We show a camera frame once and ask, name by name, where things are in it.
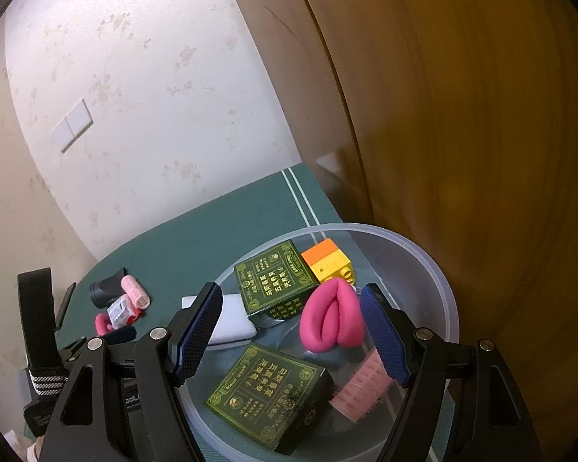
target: clear plastic bowl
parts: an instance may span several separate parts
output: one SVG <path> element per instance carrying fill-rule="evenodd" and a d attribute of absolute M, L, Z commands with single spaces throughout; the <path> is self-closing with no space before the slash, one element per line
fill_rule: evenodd
<path fill-rule="evenodd" d="M 415 326 L 427 326 L 441 338 L 458 342 L 459 321 L 452 290 L 445 276 L 424 250 L 386 229 L 358 223 L 332 223 L 306 227 L 271 239 L 245 253 L 235 263 L 255 256 L 290 239 L 305 251 L 324 237 L 331 238 L 351 259 L 358 292 L 367 283 L 377 283 L 392 306 L 404 310 Z M 238 293 L 233 265 L 216 280 L 222 292 Z M 299 316 L 268 330 L 253 341 L 277 348 L 298 358 L 327 367 L 336 387 L 347 382 L 372 346 L 370 337 L 362 348 L 334 348 L 310 353 L 299 341 Z M 193 427 L 221 455 L 234 462 L 282 462 L 287 456 L 257 445 L 213 414 L 206 399 L 222 381 L 244 347 L 207 350 L 197 373 L 180 388 L 183 407 Z M 292 460 L 318 462 L 369 462 L 376 460 L 402 404 L 404 390 L 396 384 L 384 400 L 358 423 L 333 408 L 319 420 L 313 432 L 291 454 Z"/>

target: yellow toy block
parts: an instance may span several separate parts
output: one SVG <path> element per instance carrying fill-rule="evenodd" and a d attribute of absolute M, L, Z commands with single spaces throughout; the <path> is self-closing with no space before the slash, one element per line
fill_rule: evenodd
<path fill-rule="evenodd" d="M 315 262 L 311 269 L 321 283 L 330 278 L 344 278 L 351 284 L 356 282 L 351 261 L 340 248 Z"/>

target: white wall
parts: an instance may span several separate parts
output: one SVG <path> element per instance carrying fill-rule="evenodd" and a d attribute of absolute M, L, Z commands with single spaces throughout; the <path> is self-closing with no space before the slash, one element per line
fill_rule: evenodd
<path fill-rule="evenodd" d="M 17 274 L 52 268 L 54 296 L 96 261 L 47 190 L 26 146 L 7 79 L 4 18 L 0 20 L 0 429 L 23 431 L 15 373 L 26 366 Z"/>
<path fill-rule="evenodd" d="M 6 57 L 40 174 L 97 257 L 299 162 L 235 0 L 14 0 Z M 57 122 L 94 119 L 65 154 Z"/>

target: green tea box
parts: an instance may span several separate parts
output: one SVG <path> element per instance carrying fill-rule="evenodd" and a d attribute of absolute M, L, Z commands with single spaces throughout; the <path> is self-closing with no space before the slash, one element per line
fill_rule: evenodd
<path fill-rule="evenodd" d="M 289 455 L 328 407 L 333 388 L 324 367 L 250 344 L 206 403 L 253 441 Z"/>
<path fill-rule="evenodd" d="M 248 317 L 259 328 L 301 313 L 319 285 L 290 240 L 235 265 L 234 271 Z"/>

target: white eraser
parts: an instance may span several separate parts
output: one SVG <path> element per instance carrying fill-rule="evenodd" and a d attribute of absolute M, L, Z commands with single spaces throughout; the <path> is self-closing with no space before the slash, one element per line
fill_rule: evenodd
<path fill-rule="evenodd" d="M 182 309 L 190 307 L 196 296 L 182 297 Z M 246 341 L 257 335 L 257 329 L 248 319 L 240 294 L 222 296 L 222 311 L 208 345 Z"/>

